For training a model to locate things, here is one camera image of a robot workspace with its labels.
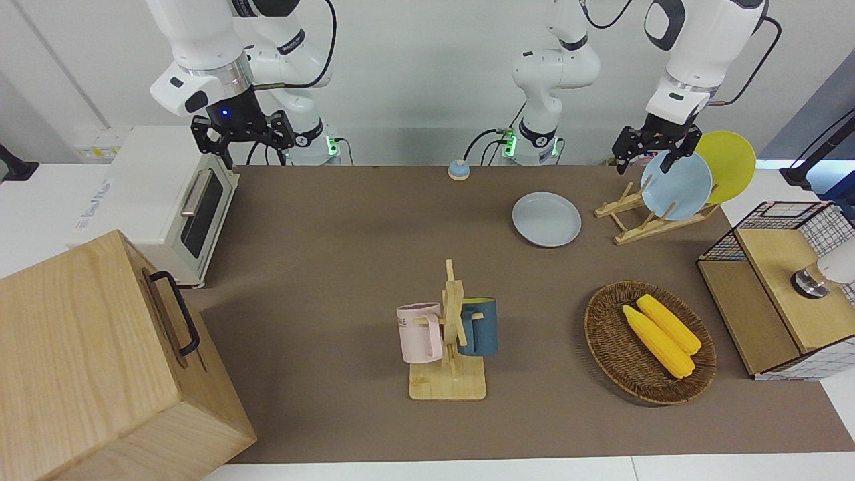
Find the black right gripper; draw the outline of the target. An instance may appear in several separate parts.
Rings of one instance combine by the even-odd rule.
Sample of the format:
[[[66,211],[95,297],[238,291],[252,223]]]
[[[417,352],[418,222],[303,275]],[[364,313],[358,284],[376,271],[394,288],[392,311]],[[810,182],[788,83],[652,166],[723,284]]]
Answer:
[[[253,88],[205,107],[205,115],[192,117],[192,135],[202,154],[216,154],[227,170],[233,170],[227,147],[233,142],[257,142],[276,150],[281,166],[287,166],[288,149],[296,134],[284,110],[266,115]]]

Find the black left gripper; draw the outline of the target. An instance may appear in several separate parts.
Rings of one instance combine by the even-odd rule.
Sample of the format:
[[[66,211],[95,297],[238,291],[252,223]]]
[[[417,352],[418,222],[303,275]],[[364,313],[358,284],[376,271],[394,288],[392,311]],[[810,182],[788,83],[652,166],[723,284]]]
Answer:
[[[624,127],[613,144],[617,173],[622,176],[635,156],[648,150],[669,150],[665,155],[665,173],[668,174],[682,156],[695,152],[702,131],[693,124],[692,115],[684,123],[675,123],[653,114],[645,116],[640,128]]]

